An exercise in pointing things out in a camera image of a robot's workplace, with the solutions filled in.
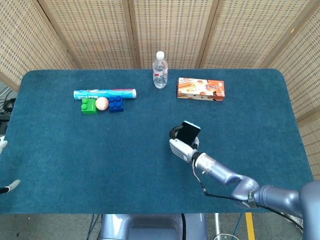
table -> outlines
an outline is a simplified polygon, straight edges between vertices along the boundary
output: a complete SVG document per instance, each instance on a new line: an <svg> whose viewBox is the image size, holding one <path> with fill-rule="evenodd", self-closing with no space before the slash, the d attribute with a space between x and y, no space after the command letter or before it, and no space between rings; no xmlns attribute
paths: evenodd
<svg viewBox="0 0 320 240"><path fill-rule="evenodd" d="M223 102L176 98L178 77L223 80ZM84 115L73 91L135 88L124 112ZM36 70L21 83L0 156L0 213L240 212L205 197L191 165L170 151L169 131L201 127L200 152L260 185L299 190L312 180L285 80L275 69ZM211 193L229 195L201 176Z"/></svg>

green lego block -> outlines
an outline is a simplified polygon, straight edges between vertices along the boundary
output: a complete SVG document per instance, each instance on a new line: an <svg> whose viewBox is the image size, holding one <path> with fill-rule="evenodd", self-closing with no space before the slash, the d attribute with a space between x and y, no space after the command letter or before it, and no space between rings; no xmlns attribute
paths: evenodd
<svg viewBox="0 0 320 240"><path fill-rule="evenodd" d="M83 114L97 114L95 99L82 99L81 111Z"/></svg>

floor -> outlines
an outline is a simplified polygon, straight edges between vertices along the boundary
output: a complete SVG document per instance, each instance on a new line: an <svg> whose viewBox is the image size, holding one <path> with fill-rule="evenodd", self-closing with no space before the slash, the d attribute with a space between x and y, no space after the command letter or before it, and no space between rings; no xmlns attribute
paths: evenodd
<svg viewBox="0 0 320 240"><path fill-rule="evenodd" d="M221 233L233 234L240 213L219 215ZM0 240L85 240L90 214L19 214L0 215ZM290 222L274 213L253 213L256 240L301 240L302 233ZM208 239L215 238L213 214L207 215ZM96 240L101 228L99 219L90 240ZM249 240L246 217L243 216L236 236Z"/></svg>

water bottle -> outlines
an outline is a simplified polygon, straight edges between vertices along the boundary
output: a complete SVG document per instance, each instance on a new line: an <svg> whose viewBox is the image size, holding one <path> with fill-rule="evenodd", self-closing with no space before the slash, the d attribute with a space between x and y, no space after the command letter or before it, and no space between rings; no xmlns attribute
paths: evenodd
<svg viewBox="0 0 320 240"><path fill-rule="evenodd" d="M153 82L156 88L163 89L168 82L168 63L165 60L165 53L158 51L156 60L152 64Z"/></svg>

beige ball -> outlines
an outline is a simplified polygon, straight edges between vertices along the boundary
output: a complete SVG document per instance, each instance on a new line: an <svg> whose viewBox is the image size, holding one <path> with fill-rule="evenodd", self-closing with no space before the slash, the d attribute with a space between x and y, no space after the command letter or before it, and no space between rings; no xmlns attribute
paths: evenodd
<svg viewBox="0 0 320 240"><path fill-rule="evenodd" d="M109 107L109 101L104 96L98 97L95 101L95 106L101 111L106 110Z"/></svg>

